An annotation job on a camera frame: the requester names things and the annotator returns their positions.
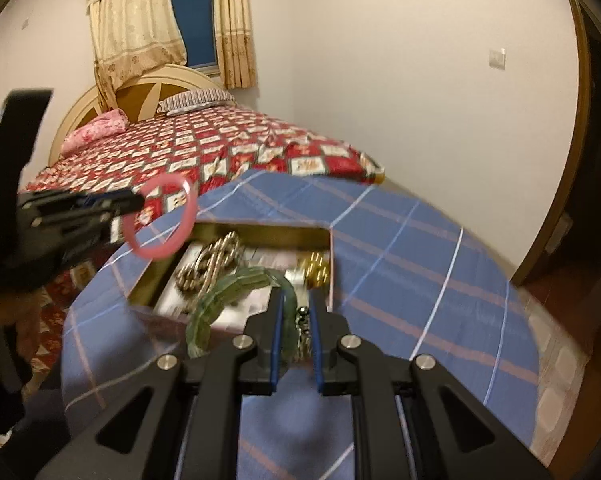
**wall socket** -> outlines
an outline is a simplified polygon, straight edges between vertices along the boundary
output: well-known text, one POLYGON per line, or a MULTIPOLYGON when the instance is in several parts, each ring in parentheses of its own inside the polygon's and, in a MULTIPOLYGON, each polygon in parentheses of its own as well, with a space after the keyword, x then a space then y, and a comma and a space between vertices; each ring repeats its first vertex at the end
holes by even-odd
POLYGON ((498 68, 498 70, 505 70, 505 50, 500 48, 499 50, 489 51, 489 65, 492 68, 498 68))

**human hand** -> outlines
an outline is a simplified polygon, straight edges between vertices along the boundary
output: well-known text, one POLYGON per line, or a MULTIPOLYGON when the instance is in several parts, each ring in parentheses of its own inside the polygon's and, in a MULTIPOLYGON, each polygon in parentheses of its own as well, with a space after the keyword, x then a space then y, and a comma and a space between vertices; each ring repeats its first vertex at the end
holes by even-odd
POLYGON ((39 346, 40 296, 38 292, 0 294, 0 328, 15 325, 16 351, 29 362, 39 346))

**beige curtain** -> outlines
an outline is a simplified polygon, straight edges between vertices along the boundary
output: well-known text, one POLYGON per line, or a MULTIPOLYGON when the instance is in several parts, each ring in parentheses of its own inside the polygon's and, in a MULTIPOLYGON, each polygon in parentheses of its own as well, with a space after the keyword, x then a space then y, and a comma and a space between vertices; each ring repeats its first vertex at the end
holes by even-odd
POLYGON ((116 91, 187 54, 171 0, 87 0, 94 43, 94 76, 103 110, 116 108, 116 91))
POLYGON ((226 88, 256 84, 249 0, 214 0, 214 29, 220 77, 226 88))

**arched wooden headboard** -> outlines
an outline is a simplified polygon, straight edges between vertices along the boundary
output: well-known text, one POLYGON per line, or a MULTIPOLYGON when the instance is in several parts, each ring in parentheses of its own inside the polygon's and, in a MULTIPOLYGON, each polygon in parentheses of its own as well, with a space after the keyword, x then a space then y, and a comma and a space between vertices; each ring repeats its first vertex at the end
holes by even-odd
MULTIPOLYGON (((185 66, 167 64, 125 83, 116 92, 118 106, 136 123, 154 117, 158 102, 185 90, 196 88, 222 88, 206 75, 185 66)), ((69 132, 87 124, 101 114, 98 91, 92 86, 74 104, 52 142, 48 164, 51 166, 60 156, 60 147, 69 132)))

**red checkered bedspread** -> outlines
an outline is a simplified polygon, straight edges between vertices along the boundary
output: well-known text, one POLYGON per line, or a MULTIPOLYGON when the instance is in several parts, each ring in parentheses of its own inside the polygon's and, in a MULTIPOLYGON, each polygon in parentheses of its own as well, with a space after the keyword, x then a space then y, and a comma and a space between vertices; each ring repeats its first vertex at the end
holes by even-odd
MULTIPOLYGON (((152 176, 178 171, 197 182, 202 194, 250 168, 369 183, 384 176, 383 168, 345 142, 247 108, 216 107, 132 124, 127 132, 97 140, 41 171, 27 189, 137 189, 152 176)), ((181 205, 183 195, 156 190, 136 227, 181 205)))

